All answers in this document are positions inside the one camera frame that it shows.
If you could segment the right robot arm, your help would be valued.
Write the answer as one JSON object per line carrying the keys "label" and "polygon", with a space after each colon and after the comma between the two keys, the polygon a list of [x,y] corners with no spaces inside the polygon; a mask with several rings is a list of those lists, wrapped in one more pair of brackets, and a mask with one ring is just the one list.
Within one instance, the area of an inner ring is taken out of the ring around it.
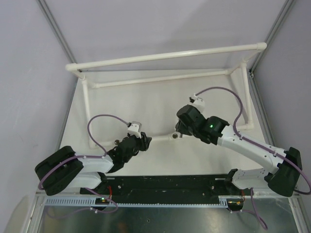
{"label": "right robot arm", "polygon": [[232,169],[224,183],[227,193],[235,195],[242,189],[268,187],[281,196],[292,196],[302,168],[298,150],[275,148],[244,134],[237,135],[227,121],[216,116],[205,118],[192,105],[182,107],[176,115],[177,132],[233,150],[261,165],[261,169]]}

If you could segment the white PVC pipe frame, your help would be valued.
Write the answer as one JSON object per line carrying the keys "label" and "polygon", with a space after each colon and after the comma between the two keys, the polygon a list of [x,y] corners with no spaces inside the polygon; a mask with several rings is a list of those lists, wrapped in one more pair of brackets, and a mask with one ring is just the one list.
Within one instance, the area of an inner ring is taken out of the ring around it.
{"label": "white PVC pipe frame", "polygon": [[[204,99],[212,99],[206,104],[204,115],[217,115],[234,123],[239,102],[225,89],[234,91],[243,104],[238,131],[263,139],[251,100],[247,63],[266,47],[266,43],[260,42],[67,64],[66,70],[77,77],[78,83],[60,145],[81,152],[113,148],[116,140],[126,136],[126,129],[112,115],[127,122],[140,122],[141,129],[152,138],[153,148],[189,143],[191,137],[175,131],[176,112],[194,93],[211,86],[215,89],[202,95]],[[232,67],[212,64],[199,69],[163,67],[172,59],[196,61],[204,55],[220,58],[233,54],[238,61]]]}

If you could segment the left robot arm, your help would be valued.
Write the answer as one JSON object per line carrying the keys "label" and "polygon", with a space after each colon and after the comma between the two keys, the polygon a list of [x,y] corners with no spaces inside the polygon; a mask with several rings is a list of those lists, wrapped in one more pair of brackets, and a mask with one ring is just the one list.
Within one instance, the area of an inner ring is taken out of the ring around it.
{"label": "left robot arm", "polygon": [[44,190],[48,196],[69,188],[104,193],[108,187],[104,175],[119,171],[140,151],[147,151],[151,141],[152,138],[144,132],[141,137],[129,134],[102,156],[76,154],[71,146],[64,146],[35,167],[38,189]]}

